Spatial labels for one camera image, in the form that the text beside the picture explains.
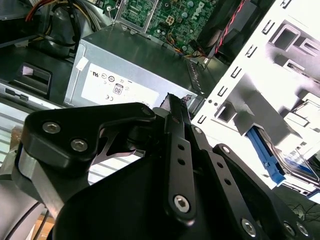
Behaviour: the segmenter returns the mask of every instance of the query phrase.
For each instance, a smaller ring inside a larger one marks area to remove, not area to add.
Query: white label
[[[84,56],[79,60],[78,64],[76,65],[76,68],[79,69],[79,71],[82,71],[87,63],[89,62],[88,59],[86,59]]]
[[[159,93],[90,64],[81,97],[100,105],[143,103],[153,108]]]

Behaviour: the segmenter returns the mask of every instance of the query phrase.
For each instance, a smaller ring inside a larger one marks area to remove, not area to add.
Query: motherboard
[[[94,1],[105,9],[111,0]],[[153,3],[149,0],[122,0],[125,4],[121,17],[134,25],[148,24],[146,34],[162,42],[170,42],[184,55],[191,55],[195,48],[190,43],[196,41],[215,9],[218,0],[159,0],[150,23]]]

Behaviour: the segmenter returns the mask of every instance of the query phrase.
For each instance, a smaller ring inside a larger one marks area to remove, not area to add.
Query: red wire
[[[52,0],[41,0],[41,1],[37,2],[37,4],[33,6],[33,8],[30,10],[28,15],[26,16],[25,21],[26,22],[31,21],[31,19],[32,19],[33,15],[35,14],[36,10],[38,9],[38,7],[40,7],[40,5],[42,5],[42,4],[47,4],[51,1]]]
[[[241,11],[241,9],[243,8],[243,6],[244,6],[246,1],[247,0],[242,0],[242,2],[239,4],[239,6],[237,7],[236,11],[232,15],[231,19],[229,20],[228,24],[226,25],[225,29],[223,30],[223,36],[221,37],[219,44],[215,47],[214,54],[218,53],[219,48],[222,46],[222,43],[223,43],[226,35],[228,34],[228,30],[230,28],[230,25],[234,22],[234,20],[236,19],[237,13],[239,13]]]

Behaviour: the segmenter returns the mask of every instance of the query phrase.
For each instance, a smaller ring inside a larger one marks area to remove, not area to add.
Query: metal sheet
[[[64,100],[67,105],[96,105],[81,97],[90,64],[158,92],[154,106],[160,106],[168,92],[180,98],[198,95],[192,87],[186,59],[142,36],[123,31],[118,25],[82,39],[74,66],[77,66],[82,57],[89,62],[82,71],[73,68]],[[214,83],[210,82],[210,85],[211,87],[202,88],[205,89],[204,92],[210,93]]]
[[[30,7],[18,0],[0,1],[0,20],[18,19],[25,17]]]
[[[29,63],[52,73],[50,101],[62,105],[69,82],[72,63],[50,57],[28,47],[5,47],[0,49],[0,80],[13,81],[23,63]]]

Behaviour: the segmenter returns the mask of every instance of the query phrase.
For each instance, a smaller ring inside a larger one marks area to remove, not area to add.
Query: blue drive rail
[[[280,186],[286,178],[280,173],[277,167],[277,158],[266,149],[265,144],[262,142],[262,137],[259,137],[260,134],[258,130],[253,127],[247,132],[246,136],[252,142],[259,159],[261,160],[264,168],[268,171],[272,181],[274,181],[277,186]]]

